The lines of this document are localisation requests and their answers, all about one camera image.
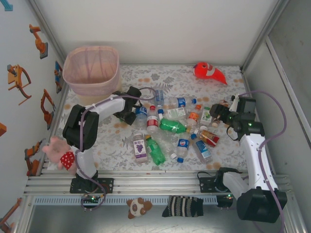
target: mesh basket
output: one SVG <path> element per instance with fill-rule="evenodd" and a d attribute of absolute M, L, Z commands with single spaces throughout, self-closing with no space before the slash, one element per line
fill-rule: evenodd
<path fill-rule="evenodd" d="M 121 88 L 118 52 L 108 46 L 80 47 L 71 51 L 63 78 L 79 97 L 104 99 Z"/>

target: enclosure floor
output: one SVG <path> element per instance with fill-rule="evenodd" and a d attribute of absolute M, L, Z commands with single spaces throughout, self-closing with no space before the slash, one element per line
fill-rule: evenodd
<path fill-rule="evenodd" d="M 121 66 L 122 89 L 127 91 L 130 86 L 142 88 L 151 86 L 164 91 L 165 105 L 168 108 L 168 97 L 190 96 L 197 98 L 198 104 L 211 107 L 220 100 L 231 102 L 231 96 L 244 93 L 240 68 L 217 67 L 226 77 L 228 85 L 215 80 L 200 80 L 194 77 L 191 66 Z M 149 90 L 142 90 L 143 98 L 150 98 Z M 70 111 L 79 103 L 76 94 L 69 90 L 56 135 L 62 138 L 63 128 Z M 142 101 L 149 108 L 152 101 Z M 192 144 L 190 145 L 184 163 L 167 157 L 167 161 L 156 166 L 149 156 L 149 162 L 137 164 L 134 157 L 133 132 L 135 124 L 129 126 L 115 116 L 104 119 L 98 127 L 97 141 L 93 146 L 93 156 L 98 170 L 209 170 L 218 169 L 220 166 L 234 167 L 246 170 L 246 160 L 243 150 L 238 142 L 232 141 L 226 135 L 227 126 L 221 123 L 217 129 L 208 129 L 220 136 L 220 141 L 215 148 L 209 147 L 213 161 L 209 164 L 202 163 L 197 157 Z M 236 137 L 233 130 L 229 130 L 231 137 Z M 177 145 L 178 135 L 168 133 L 173 143 Z M 44 169 L 57 170 L 55 164 L 49 163 Z"/>

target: orange bottle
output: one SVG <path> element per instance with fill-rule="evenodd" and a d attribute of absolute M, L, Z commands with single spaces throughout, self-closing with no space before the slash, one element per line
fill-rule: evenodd
<path fill-rule="evenodd" d="M 198 123 L 201 113 L 201 105 L 196 105 L 195 108 L 190 112 L 190 115 L 187 119 L 187 123 L 189 126 L 194 126 Z"/>

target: green soda bottle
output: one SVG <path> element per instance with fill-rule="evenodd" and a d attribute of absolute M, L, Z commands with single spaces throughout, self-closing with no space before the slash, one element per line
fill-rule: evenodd
<path fill-rule="evenodd" d="M 157 166 L 164 163 L 165 162 L 165 156 L 162 153 L 157 142 L 154 141 L 150 135 L 146 135 L 146 141 L 147 141 L 147 151 L 151 155 L 153 162 Z"/>
<path fill-rule="evenodd" d="M 183 133 L 187 128 L 180 122 L 174 120 L 161 119 L 160 129 L 173 133 Z"/>

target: brown plush toy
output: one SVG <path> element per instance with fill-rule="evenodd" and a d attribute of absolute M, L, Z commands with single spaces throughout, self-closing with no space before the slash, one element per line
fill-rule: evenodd
<path fill-rule="evenodd" d="M 126 204 L 130 207 L 130 210 L 128 211 L 129 219 L 140 217 L 152 208 L 152 203 L 150 201 L 144 201 L 143 198 L 128 200 Z"/>

